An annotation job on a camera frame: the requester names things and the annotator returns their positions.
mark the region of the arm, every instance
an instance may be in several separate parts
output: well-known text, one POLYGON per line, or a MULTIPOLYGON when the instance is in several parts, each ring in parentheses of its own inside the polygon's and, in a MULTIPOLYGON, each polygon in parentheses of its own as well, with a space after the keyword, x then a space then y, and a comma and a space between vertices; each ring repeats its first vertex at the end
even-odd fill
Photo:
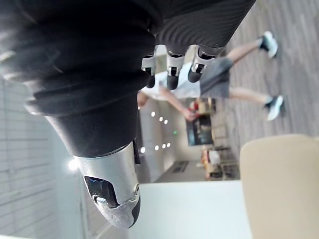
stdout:
POLYGON ((164 96, 167 99, 167 101, 171 105, 173 105, 179 112, 183 113, 185 107, 168 88, 164 86, 159 86, 159 92, 162 96, 164 96))
POLYGON ((187 120, 193 121, 194 119, 196 119, 196 115, 188 108, 184 107, 183 104, 169 89, 163 86, 159 86, 159 92, 167 99, 167 101, 171 105, 173 105, 179 112, 181 112, 187 120))

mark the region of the robotic hand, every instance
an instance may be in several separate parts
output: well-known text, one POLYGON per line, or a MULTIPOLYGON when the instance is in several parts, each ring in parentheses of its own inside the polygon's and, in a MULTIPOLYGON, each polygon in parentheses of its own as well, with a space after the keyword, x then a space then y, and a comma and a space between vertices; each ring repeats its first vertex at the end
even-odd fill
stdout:
MULTIPOLYGON (((167 83, 174 89, 187 48, 200 45, 215 56, 253 3, 2 0, 0 74, 29 88, 26 109, 45 116, 79 161, 98 210, 129 228, 141 202, 137 91, 154 85, 155 46, 167 46, 167 83)), ((199 51, 192 72, 205 68, 203 55, 199 51)))

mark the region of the person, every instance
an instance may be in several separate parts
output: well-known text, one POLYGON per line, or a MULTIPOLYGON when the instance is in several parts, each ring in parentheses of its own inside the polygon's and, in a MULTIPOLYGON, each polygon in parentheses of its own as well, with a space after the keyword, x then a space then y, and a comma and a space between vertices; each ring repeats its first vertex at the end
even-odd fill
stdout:
POLYGON ((271 96, 242 87, 230 87, 230 68, 256 49, 265 50, 270 58, 274 58, 278 43, 272 33, 266 31, 257 40, 233 49, 225 57, 214 59, 204 69, 200 80, 196 83, 189 82, 187 77, 191 63, 184 64, 179 75, 178 86, 172 91, 165 87, 167 72, 158 73, 153 88, 144 87, 138 92, 138 106, 144 106, 150 97, 155 100, 165 100, 180 111, 187 120, 193 121, 196 114, 185 107, 179 99, 223 97, 259 103, 268 111, 267 120, 274 120, 280 113, 284 102, 283 96, 271 96))

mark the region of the white t-shirt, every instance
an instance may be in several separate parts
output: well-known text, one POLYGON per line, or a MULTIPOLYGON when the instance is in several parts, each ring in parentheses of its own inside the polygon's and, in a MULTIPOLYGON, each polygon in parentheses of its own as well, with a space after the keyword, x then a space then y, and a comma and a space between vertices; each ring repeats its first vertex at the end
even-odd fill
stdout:
MULTIPOLYGON (((188 80, 188 72, 190 68, 191 62, 183 65, 179 73, 178 86, 175 90, 171 91, 178 99, 200 97, 199 81, 192 83, 188 80)), ((167 87, 167 71, 155 74, 154 87, 144 87, 141 91, 155 100, 166 101, 166 98, 160 94, 160 85, 167 87)))

